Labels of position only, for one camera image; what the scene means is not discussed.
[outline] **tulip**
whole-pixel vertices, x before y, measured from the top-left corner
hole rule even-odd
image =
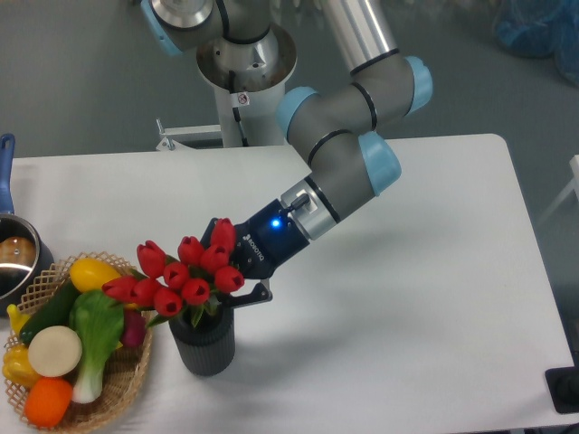
[[[171,262],[165,267],[163,278],[169,289],[177,291],[190,278],[189,269],[181,262]]]
[[[209,284],[202,278],[190,278],[181,289],[181,297],[191,306],[202,305],[209,296]]]
[[[235,227],[229,219],[219,219],[215,223],[213,232],[211,232],[210,243],[212,246],[223,246],[228,253],[235,249],[237,235]]]
[[[121,303],[130,303],[130,292],[137,283],[138,280],[133,276],[121,276],[105,283],[102,286],[102,292]]]
[[[161,284],[156,279],[144,278],[131,289],[130,301],[137,303],[140,307],[151,307],[155,294],[160,288]]]
[[[185,265],[199,267],[201,255],[203,255],[204,251],[204,247],[196,237],[184,237],[177,248],[177,255]]]
[[[161,287],[155,294],[153,307],[161,316],[175,316],[183,307],[183,300],[169,288]]]
[[[235,267],[227,266],[215,271],[215,286],[221,292],[230,294],[245,283],[243,274]]]
[[[201,267],[209,274],[214,274],[227,264],[229,264],[229,252],[224,246],[211,246],[201,255]]]
[[[147,276],[150,278],[163,276],[166,254],[153,241],[145,241],[145,245],[138,245],[137,258],[141,269]]]

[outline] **gray floor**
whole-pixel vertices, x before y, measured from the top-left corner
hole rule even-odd
[[[383,1],[401,51],[425,60],[435,91],[429,106],[378,132],[507,140],[567,324],[579,318],[579,205],[571,197],[545,224],[538,219],[572,177],[579,89],[552,59],[502,51],[491,34],[492,3]],[[282,0],[273,13],[298,47],[289,88],[325,93],[348,83],[327,23],[309,0],[299,9]],[[166,127],[217,122],[195,54],[167,58],[129,1],[0,0],[0,132],[16,134],[17,156],[152,151],[157,117]]]

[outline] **wicker basket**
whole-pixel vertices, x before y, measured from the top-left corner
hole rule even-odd
[[[80,258],[96,258],[112,265],[117,271],[126,275],[132,268],[130,263],[122,258],[108,253],[81,253],[76,257],[69,257],[57,264],[52,264],[50,269],[34,280],[34,283],[26,289],[22,295],[22,301],[18,307],[26,314],[34,313],[41,305],[52,296],[60,284],[69,277],[69,268],[72,263]],[[147,330],[145,342],[139,348],[120,348],[110,357],[105,367],[103,376],[102,394],[90,404],[72,403],[66,411],[61,423],[53,429],[41,429],[43,431],[81,434],[101,428],[116,419],[137,396],[138,390],[147,372],[148,360],[151,353],[152,331]],[[19,344],[18,337],[12,333],[8,338],[6,350]],[[8,402],[14,407],[14,411],[20,416],[20,420],[29,427],[37,427],[28,422],[24,416],[24,403],[28,391],[18,384],[5,379]]]

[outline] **blue handle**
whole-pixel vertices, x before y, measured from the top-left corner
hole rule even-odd
[[[0,137],[0,213],[14,214],[14,204],[10,194],[10,175],[16,139],[13,134]]]

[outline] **artificial vegetable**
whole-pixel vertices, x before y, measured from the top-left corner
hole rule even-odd
[[[10,327],[18,335],[24,324],[30,319],[30,315],[20,312],[17,305],[8,305],[6,313],[10,318]]]
[[[40,428],[59,424],[71,404],[72,386],[62,378],[41,378],[28,393],[24,416]]]
[[[7,380],[26,389],[33,387],[42,378],[28,362],[28,348],[23,344],[13,346],[4,354],[2,374]]]
[[[79,336],[64,325],[45,328],[28,346],[28,361],[43,377],[62,377],[79,363],[82,344]]]
[[[81,293],[67,280],[54,295],[44,303],[20,330],[19,339],[23,344],[29,344],[34,337],[45,328],[51,326],[66,326],[72,305]]]
[[[114,278],[120,278],[120,273],[114,267],[94,258],[75,260],[69,272],[72,284],[80,292],[101,289],[105,283]]]
[[[82,342],[79,375],[72,400],[93,402],[102,392],[105,363],[117,348],[124,328],[123,306],[102,291],[82,294],[74,303],[69,327]]]
[[[134,348],[145,342],[147,320],[136,310],[125,309],[125,329],[120,342],[127,348]]]

